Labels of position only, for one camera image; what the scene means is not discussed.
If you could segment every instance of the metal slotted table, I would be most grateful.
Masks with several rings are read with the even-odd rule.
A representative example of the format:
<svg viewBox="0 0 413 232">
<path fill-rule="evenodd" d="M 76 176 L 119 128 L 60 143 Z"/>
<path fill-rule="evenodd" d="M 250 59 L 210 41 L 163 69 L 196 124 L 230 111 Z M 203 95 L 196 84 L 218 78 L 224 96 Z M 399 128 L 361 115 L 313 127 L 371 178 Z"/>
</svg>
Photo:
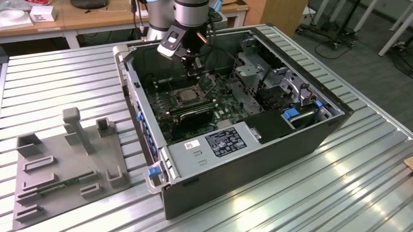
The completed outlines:
<svg viewBox="0 0 413 232">
<path fill-rule="evenodd" d="M 132 187 L 27 231 L 413 230 L 413 175 L 402 162 L 413 153 L 412 132 L 282 32 L 256 27 L 355 110 L 314 153 L 166 220 L 160 197 L 148 193 L 142 175 L 146 162 L 116 76 L 113 44 L 12 57 L 0 78 L 0 231 L 12 230 L 16 136 L 63 133 L 60 112 L 68 106 L 80 109 L 83 126 L 99 117 L 116 122 Z"/>
</svg>

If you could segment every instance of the wooden cabinet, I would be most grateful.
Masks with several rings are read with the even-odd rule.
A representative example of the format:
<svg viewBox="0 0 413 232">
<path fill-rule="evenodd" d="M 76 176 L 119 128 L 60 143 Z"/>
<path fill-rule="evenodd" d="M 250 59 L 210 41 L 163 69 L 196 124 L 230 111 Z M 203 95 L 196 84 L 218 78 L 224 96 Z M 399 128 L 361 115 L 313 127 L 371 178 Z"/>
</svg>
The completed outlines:
<svg viewBox="0 0 413 232">
<path fill-rule="evenodd" d="M 273 23 L 287 36 L 294 36 L 307 0 L 243 1 L 250 7 L 244 17 L 246 26 Z"/>
</svg>

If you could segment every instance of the white box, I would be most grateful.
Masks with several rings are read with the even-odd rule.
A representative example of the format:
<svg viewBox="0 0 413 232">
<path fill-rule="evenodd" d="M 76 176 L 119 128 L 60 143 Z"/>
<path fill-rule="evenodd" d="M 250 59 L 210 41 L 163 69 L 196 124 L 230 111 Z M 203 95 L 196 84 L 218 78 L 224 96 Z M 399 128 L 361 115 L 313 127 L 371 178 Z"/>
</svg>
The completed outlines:
<svg viewBox="0 0 413 232">
<path fill-rule="evenodd" d="M 33 6 L 31 11 L 31 18 L 33 22 L 53 22 L 56 20 L 57 12 L 53 6 Z"/>
<path fill-rule="evenodd" d="M 315 18 L 315 11 L 306 6 L 302 12 L 299 24 L 310 25 L 311 17 Z"/>
<path fill-rule="evenodd" d="M 28 13 L 24 12 L 24 16 L 17 20 L 0 20 L 0 30 L 9 30 L 15 28 L 24 28 L 32 26 L 32 20 Z"/>
</svg>

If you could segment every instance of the circuit board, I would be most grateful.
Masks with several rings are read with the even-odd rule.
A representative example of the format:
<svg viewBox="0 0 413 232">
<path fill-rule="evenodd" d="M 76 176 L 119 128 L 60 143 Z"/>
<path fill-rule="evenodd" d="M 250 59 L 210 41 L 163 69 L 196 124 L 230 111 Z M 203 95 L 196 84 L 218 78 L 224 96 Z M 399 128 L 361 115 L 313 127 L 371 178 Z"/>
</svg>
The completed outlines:
<svg viewBox="0 0 413 232">
<path fill-rule="evenodd" d="M 147 93 L 147 98 L 168 145 L 248 116 L 227 87 L 227 79 L 218 74 L 204 74 L 192 86 Z"/>
</svg>

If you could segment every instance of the label sticker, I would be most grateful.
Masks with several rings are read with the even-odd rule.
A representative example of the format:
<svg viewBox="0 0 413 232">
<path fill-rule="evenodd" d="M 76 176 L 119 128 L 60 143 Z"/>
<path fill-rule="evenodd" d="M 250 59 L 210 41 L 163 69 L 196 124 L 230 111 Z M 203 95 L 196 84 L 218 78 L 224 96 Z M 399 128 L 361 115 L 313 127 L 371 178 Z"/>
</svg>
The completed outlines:
<svg viewBox="0 0 413 232">
<path fill-rule="evenodd" d="M 49 31 L 49 30 L 60 30 L 60 28 L 41 28 L 37 31 Z"/>
<path fill-rule="evenodd" d="M 186 149 L 188 150 L 188 149 L 191 149 L 191 148 L 199 146 L 200 144 L 199 144 L 199 141 L 198 141 L 198 140 L 194 140 L 194 141 L 186 143 L 184 145 L 186 145 Z"/>
<path fill-rule="evenodd" d="M 218 157 L 246 147 L 244 141 L 239 137 L 234 127 L 206 136 L 206 141 Z"/>
</svg>

